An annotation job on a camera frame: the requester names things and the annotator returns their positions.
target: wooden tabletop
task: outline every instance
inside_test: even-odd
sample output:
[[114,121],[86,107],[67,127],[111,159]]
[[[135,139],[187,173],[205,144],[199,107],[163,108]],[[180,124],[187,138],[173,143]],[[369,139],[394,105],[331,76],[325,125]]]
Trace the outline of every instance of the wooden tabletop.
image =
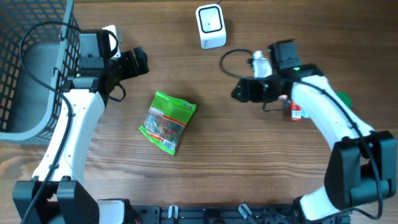
[[[150,72],[123,81],[126,99],[110,101],[96,127],[85,169],[85,186],[95,199],[262,205],[290,203],[323,185],[330,150],[310,120],[284,121],[280,112],[265,113],[260,104],[230,97],[237,80],[223,74],[218,61],[235,48],[266,52],[278,40],[296,39],[302,62],[317,64],[335,91],[349,94],[360,118],[398,136],[396,1],[225,0],[227,43],[202,50],[195,10],[207,3],[75,4],[82,28],[115,24],[121,49],[142,46],[149,58]],[[231,56],[226,66],[252,75],[247,57]],[[175,156],[138,130],[156,90],[197,105]],[[20,220],[12,188],[16,180],[30,179],[45,149],[0,144],[0,223]],[[376,203],[363,208],[377,212]],[[396,223],[398,197],[384,201],[379,221],[357,213],[352,217],[353,223]]]

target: green plastic bag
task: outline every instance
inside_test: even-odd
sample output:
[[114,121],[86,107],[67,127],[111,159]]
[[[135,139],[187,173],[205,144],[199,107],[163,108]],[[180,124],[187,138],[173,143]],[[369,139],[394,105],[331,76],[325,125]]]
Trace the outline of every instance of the green plastic bag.
[[182,131],[196,107],[157,91],[144,125],[139,129],[156,146],[174,155]]

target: gray plastic basket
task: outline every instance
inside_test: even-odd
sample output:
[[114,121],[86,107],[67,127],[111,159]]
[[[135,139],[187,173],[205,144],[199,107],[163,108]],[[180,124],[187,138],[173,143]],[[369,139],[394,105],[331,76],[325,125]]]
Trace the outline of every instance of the gray plastic basket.
[[[62,100],[29,78],[18,57],[22,36],[43,21],[78,23],[73,1],[0,0],[0,141],[48,144]],[[38,79],[60,88],[78,56],[78,31],[46,25],[32,31],[23,47],[26,67]]]

